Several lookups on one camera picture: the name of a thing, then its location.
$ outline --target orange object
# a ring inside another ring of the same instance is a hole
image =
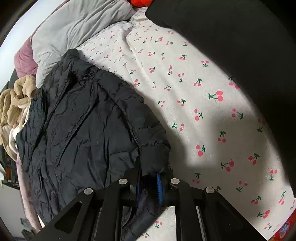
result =
[[[152,0],[141,0],[142,4],[144,4],[145,6],[149,7]]]
[[[133,7],[145,7],[141,0],[131,0],[131,5]]]

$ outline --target white fabric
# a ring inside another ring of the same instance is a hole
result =
[[[129,19],[133,13],[126,0],[67,2],[49,16],[32,37],[33,58],[38,64],[36,86],[41,87],[68,49],[78,47],[111,23]]]
[[[295,199],[268,125],[235,80],[178,33],[147,20],[145,9],[79,46],[81,58],[145,98],[167,131],[176,177],[214,187],[270,238]],[[175,240],[172,213],[169,208],[158,218],[162,225],[139,239]]]

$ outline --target black puffer jacket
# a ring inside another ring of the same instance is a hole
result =
[[[143,98],[116,75],[81,60],[76,49],[46,77],[17,145],[45,223],[84,188],[101,189],[120,179],[137,156],[143,176],[162,172],[170,150]],[[141,197],[124,226],[124,240],[140,236],[158,214],[147,191]]]

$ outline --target silver bolt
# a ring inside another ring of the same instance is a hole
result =
[[[177,178],[172,178],[170,181],[172,184],[178,184],[180,182],[180,180]]]
[[[207,192],[207,193],[214,193],[215,192],[215,189],[214,188],[212,188],[212,187],[207,187],[206,189],[205,189],[205,191]]]
[[[92,188],[84,189],[84,194],[86,195],[92,194],[92,192],[93,192]]]
[[[121,185],[124,185],[124,184],[127,184],[128,183],[128,181],[125,178],[120,179],[118,182]]]

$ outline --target pink blanket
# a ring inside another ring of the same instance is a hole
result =
[[[55,11],[60,9],[68,1],[69,0],[65,0],[64,2],[62,2],[50,15],[52,15]],[[25,41],[23,46],[15,54],[15,57],[14,57],[15,70],[16,70],[17,76],[19,78],[24,77],[27,74],[31,74],[31,75],[36,76],[38,64],[33,59],[33,49],[32,49],[32,45],[31,45],[31,40],[32,40],[32,37],[34,36],[34,34],[36,33],[37,29],[41,26],[41,24],[35,29],[33,34]]]

